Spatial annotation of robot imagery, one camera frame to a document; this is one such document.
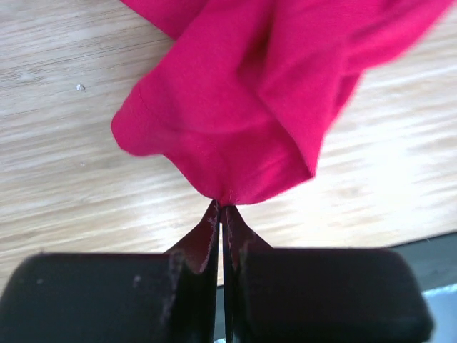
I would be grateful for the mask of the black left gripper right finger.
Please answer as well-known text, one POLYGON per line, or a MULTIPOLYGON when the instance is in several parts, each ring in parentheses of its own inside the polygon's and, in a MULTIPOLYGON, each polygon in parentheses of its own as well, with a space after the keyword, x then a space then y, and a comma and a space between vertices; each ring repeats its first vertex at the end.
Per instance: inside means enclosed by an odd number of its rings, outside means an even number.
POLYGON ((221 211, 228 342, 425 342, 433 317, 405 259, 379 248, 279 248, 221 211))

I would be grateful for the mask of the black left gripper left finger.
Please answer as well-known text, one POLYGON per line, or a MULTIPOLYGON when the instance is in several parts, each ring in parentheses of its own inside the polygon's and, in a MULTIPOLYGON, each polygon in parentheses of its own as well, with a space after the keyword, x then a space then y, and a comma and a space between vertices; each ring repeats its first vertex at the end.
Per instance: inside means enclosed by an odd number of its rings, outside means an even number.
POLYGON ((212 342, 219 206, 163 253, 40 253, 1 295, 3 342, 212 342))

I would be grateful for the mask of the red polo shirt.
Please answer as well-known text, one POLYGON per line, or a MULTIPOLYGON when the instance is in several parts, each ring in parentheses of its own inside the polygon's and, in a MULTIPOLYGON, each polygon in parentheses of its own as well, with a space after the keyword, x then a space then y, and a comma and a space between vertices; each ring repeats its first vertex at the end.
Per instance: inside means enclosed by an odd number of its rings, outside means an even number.
POLYGON ((450 1, 128 1, 174 40, 115 114, 116 143, 161 154, 206 197, 255 204, 314 177, 363 73, 450 1))

